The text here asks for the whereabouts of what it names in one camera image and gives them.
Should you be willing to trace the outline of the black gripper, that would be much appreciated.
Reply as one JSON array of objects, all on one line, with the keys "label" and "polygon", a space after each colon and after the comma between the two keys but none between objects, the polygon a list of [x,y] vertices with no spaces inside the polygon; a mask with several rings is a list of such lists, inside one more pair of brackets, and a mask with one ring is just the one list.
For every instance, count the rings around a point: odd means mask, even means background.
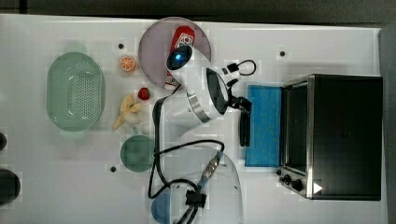
[{"label": "black gripper", "polygon": [[245,97],[231,96],[229,106],[234,109],[239,109],[242,113],[250,114],[252,103]]}]

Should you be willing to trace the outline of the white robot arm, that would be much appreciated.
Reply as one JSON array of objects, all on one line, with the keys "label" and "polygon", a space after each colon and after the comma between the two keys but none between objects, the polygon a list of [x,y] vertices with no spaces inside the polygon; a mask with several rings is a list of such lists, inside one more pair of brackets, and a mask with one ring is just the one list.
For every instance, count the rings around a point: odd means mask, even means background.
[{"label": "white robot arm", "polygon": [[[237,63],[218,71],[200,50],[181,46],[167,56],[165,68],[183,90],[175,90],[157,100],[153,107],[155,145],[150,175],[158,176],[163,186],[157,192],[150,191],[148,197],[152,200],[151,214],[158,224],[192,224],[197,219],[198,210],[207,202],[204,188],[220,166],[225,145],[215,142],[220,149],[202,171],[199,181],[194,183],[185,178],[166,179],[161,166],[162,155],[200,145],[206,140],[190,141],[174,147],[166,147],[165,143],[177,140],[184,133],[224,115],[231,107],[241,111],[239,140],[243,147],[247,147],[250,142],[251,102],[245,97],[233,96],[232,87],[242,76]],[[187,210],[176,222],[172,222],[171,187],[176,184],[189,187],[185,194]]]}]

